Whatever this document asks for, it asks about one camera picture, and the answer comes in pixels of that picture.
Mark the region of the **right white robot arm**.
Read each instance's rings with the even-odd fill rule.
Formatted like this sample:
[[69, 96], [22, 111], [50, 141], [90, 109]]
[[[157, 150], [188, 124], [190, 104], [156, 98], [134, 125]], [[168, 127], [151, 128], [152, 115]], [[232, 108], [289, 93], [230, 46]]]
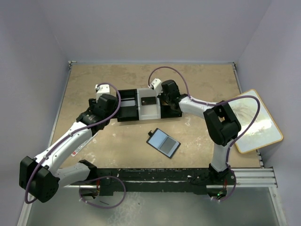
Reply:
[[162, 82], [154, 79], [153, 88], [161, 101], [179, 113], [189, 113], [205, 120], [214, 152], [208, 168], [211, 180], [222, 179], [229, 173], [228, 158], [231, 143], [238, 137], [241, 125], [228, 103], [212, 103], [192, 100], [181, 94], [174, 80]]

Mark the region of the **clear plastic card sleeve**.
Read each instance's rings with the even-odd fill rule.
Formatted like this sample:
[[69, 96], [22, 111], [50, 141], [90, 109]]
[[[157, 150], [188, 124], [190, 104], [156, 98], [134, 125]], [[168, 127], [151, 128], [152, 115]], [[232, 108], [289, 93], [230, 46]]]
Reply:
[[92, 141], [98, 133], [95, 133], [89, 140], [82, 143], [75, 151], [71, 153], [71, 156], [76, 156], [90, 141]]

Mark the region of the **black credit card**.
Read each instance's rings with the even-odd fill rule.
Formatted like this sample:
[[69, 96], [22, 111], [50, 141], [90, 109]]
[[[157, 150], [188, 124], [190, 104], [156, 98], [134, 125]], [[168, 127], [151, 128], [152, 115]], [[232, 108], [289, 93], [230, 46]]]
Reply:
[[157, 104], [157, 98], [156, 97], [142, 97], [141, 98], [141, 104], [142, 104], [142, 106], [156, 105]]

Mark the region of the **black and white organizer tray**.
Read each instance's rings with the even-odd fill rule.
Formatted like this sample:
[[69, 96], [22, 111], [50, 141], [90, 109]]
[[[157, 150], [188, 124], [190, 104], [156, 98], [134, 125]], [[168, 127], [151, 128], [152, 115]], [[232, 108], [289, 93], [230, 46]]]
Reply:
[[150, 88], [120, 90], [118, 122], [180, 118], [182, 114], [163, 104]]

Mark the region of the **black leather card holder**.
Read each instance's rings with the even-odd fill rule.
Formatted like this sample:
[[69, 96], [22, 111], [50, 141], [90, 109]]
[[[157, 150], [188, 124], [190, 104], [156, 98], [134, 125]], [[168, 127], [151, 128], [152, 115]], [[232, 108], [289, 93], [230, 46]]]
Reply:
[[180, 147], [181, 143], [159, 128], [148, 132], [149, 138], [146, 143], [162, 153], [164, 156], [171, 159], [175, 152]]

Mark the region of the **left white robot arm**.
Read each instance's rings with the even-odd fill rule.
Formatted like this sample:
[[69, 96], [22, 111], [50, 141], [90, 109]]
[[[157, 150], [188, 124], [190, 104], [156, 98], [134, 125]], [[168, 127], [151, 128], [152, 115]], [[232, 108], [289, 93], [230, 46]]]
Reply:
[[119, 111], [120, 95], [101, 94], [92, 99], [71, 128], [55, 143], [34, 158], [24, 157], [20, 162], [19, 185], [25, 190], [24, 202], [49, 201], [57, 190], [79, 181], [97, 177], [97, 167], [86, 160], [61, 168], [63, 162], [82, 144], [103, 130]]

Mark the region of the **white board with wood rim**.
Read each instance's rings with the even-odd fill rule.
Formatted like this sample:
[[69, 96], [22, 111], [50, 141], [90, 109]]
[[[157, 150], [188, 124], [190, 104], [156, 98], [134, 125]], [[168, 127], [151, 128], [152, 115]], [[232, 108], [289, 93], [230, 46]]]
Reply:
[[252, 98], [242, 98], [229, 103], [241, 125], [239, 134], [247, 129], [246, 133], [235, 143], [238, 151], [245, 154], [282, 141], [283, 134], [257, 91], [251, 89], [242, 93], [241, 96], [256, 97], [260, 101], [260, 111], [252, 126], [247, 129], [257, 111], [257, 102]]

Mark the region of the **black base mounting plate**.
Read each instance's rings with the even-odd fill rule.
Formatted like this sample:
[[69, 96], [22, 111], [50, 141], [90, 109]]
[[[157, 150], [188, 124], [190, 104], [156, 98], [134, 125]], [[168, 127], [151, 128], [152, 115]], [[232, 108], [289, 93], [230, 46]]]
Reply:
[[92, 179], [100, 179], [100, 196], [110, 196], [114, 192], [150, 193], [193, 193], [217, 196], [226, 195], [227, 188], [236, 184], [233, 171], [218, 180], [211, 180], [208, 168], [98, 168], [92, 170], [85, 181], [72, 183], [80, 186], [95, 186]]

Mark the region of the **aluminium frame rail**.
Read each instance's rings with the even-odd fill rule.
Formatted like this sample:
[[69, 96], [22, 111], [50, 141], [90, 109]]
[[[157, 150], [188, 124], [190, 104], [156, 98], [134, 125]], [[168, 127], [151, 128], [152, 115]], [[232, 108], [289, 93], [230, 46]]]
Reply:
[[20, 226], [285, 226], [272, 168], [98, 169], [46, 203], [23, 206]]

